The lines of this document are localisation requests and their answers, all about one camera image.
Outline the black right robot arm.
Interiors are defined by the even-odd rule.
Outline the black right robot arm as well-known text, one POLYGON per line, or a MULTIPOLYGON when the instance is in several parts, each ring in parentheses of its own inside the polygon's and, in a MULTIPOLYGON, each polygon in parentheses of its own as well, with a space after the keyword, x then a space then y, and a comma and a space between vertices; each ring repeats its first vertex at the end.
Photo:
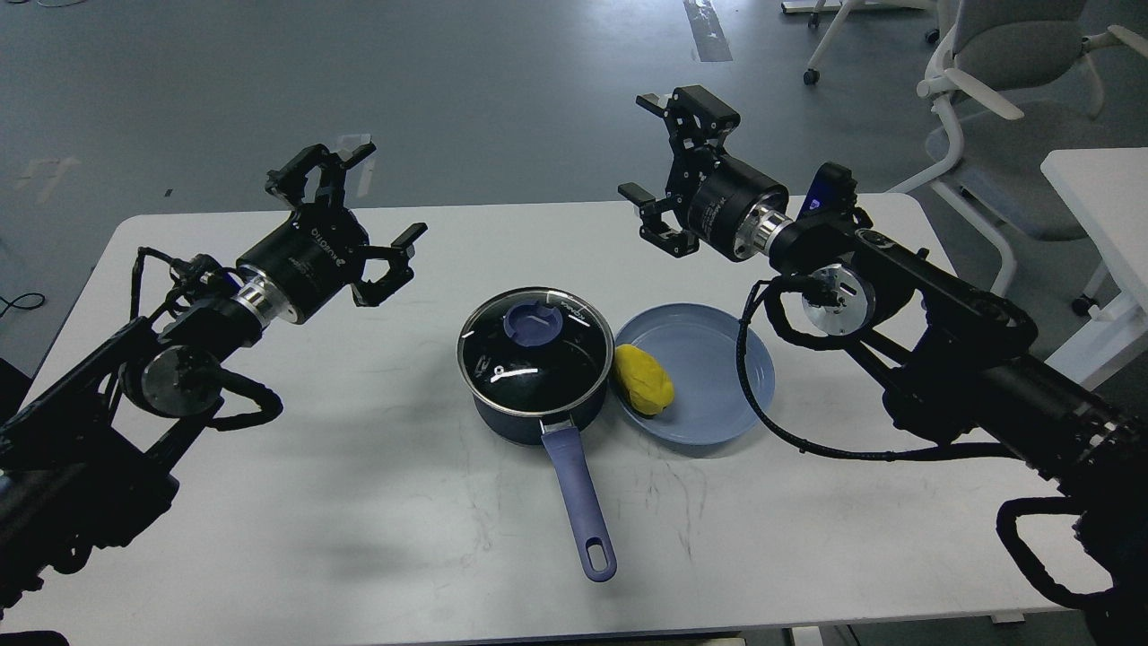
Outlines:
POLYGON ((1035 322, 874 228, 848 168, 817 171, 799 213, 786 187, 726 151, 739 114, 699 85, 637 106, 664 120, 673 163, 665 194, 619 186, 639 236, 681 258, 707 244, 729 260, 765 255, 776 274, 752 287, 735 336, 750 408, 804 453, 858 461, 1019 459, 1057 484, 996 511, 996 535, 1038 593, 1085 614, 1099 645, 1145 645, 1147 431, 1030 353, 1035 322), (789 344, 841 351, 883 389, 895 428, 923 450, 856 451, 771 422, 748 386, 748 327, 759 310, 789 344))

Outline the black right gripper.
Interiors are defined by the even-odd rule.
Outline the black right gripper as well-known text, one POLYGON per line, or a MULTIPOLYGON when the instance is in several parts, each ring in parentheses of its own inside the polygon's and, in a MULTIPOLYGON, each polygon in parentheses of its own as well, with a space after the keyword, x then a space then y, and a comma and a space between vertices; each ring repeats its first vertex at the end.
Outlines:
POLYGON ((757 234, 761 215, 754 210, 785 213, 790 192, 726 151, 726 137, 739 126, 740 114, 701 85, 668 94, 643 93, 636 106, 664 119, 673 153, 664 199, 633 181, 616 188, 636 209, 639 238, 674 258, 697 252, 700 239, 728 260, 748 260, 762 252, 765 244, 757 234), (664 221, 664 213, 689 201, 689 231, 664 221))

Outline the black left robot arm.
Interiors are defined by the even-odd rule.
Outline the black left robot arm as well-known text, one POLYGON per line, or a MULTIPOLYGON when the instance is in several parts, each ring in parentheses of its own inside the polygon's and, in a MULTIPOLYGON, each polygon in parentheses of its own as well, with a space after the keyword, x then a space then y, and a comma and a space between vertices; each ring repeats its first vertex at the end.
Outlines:
POLYGON ((127 546, 170 509, 174 466, 205 429, 234 431, 276 420, 269 386, 224 367, 277 319, 308 322, 343 290, 377 308, 413 280, 414 223, 389 246, 344 203, 348 172, 377 151, 303 148, 265 190, 287 220, 233 266, 210 255, 180 260, 139 247, 127 322, 37 399, 3 422, 3 608, 78 573, 94 548, 127 546))

